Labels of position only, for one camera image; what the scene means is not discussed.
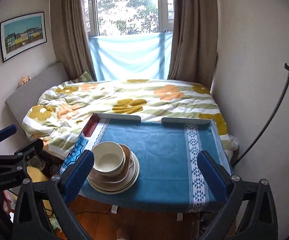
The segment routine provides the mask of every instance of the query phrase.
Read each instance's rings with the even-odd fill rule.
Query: curtain
[[[174,0],[168,79],[197,82],[211,88],[217,44],[217,0]]]
[[[54,52],[70,79],[88,71],[95,79],[88,44],[83,0],[50,0]]]
[[[97,80],[166,79],[171,42],[172,33],[90,37]]]

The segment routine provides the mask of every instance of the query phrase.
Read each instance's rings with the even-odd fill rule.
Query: headboard
[[[68,81],[62,63],[47,68],[19,87],[5,101],[21,128],[22,120],[31,107],[35,106],[42,93],[49,88]]]

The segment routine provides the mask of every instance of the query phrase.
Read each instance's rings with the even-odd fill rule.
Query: wall
[[[242,153],[282,92],[289,64],[289,0],[220,0],[219,61],[212,94]],[[245,180],[268,179],[279,239],[289,234],[289,89],[272,123],[236,166]]]
[[[28,13],[45,12],[47,43],[28,49],[2,63],[0,50],[0,129],[15,123],[5,100],[17,88],[18,81],[25,75],[34,75],[56,62],[49,16],[49,0],[1,0],[0,22]],[[0,143],[0,154],[13,154],[27,143],[21,132]]]

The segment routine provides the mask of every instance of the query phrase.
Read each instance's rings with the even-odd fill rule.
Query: framed picture
[[[2,60],[46,42],[44,12],[32,13],[0,23]]]

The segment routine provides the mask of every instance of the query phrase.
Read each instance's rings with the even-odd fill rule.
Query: stuffed animal
[[[18,83],[18,87],[21,87],[22,85],[24,85],[25,83],[27,83],[30,80],[30,76],[24,76],[20,79],[19,83]]]

